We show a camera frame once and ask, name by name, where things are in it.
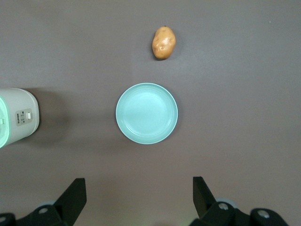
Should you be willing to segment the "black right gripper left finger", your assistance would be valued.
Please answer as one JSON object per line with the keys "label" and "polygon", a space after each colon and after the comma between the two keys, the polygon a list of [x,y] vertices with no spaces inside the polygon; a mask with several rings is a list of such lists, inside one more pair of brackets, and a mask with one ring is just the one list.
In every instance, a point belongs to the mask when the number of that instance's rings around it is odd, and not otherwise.
{"label": "black right gripper left finger", "polygon": [[86,181],[75,179],[54,204],[42,205],[16,221],[17,226],[72,226],[87,202]]}

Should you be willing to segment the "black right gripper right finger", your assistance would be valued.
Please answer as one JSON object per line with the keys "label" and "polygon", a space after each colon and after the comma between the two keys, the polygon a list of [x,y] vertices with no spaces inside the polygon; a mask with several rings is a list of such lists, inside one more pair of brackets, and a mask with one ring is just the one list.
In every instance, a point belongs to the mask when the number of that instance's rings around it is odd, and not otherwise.
{"label": "black right gripper right finger", "polygon": [[218,202],[202,177],[193,178],[193,203],[198,218],[192,226],[250,226],[250,216],[228,202]]}

